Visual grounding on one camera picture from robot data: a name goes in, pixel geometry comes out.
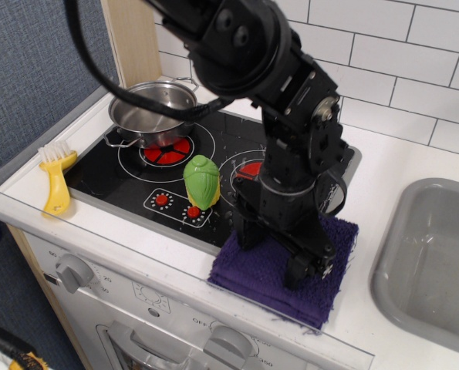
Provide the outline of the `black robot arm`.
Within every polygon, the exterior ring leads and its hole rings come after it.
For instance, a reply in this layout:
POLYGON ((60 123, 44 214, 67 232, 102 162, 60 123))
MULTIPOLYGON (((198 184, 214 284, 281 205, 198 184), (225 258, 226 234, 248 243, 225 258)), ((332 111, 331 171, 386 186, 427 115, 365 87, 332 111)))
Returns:
POLYGON ((347 143, 336 84, 272 1, 154 1, 189 52, 201 84, 262 111, 266 152, 257 180, 236 178, 234 226, 249 249, 266 234, 289 252, 285 286, 325 274, 336 250, 319 221, 321 195, 346 188, 347 143))

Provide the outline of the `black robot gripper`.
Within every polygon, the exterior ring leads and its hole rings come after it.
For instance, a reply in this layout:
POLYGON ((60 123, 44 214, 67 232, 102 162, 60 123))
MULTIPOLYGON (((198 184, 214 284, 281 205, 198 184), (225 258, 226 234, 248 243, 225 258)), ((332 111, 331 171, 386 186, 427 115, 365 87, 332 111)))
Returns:
POLYGON ((299 190, 281 184, 272 189, 264 175, 258 180, 237 175, 232 180, 239 246, 250 250, 267 236, 278 241, 291 253, 284 277, 288 289, 295 290, 304 279, 325 275, 332 267, 336 248, 322 228, 320 206, 333 181, 322 175, 299 190))

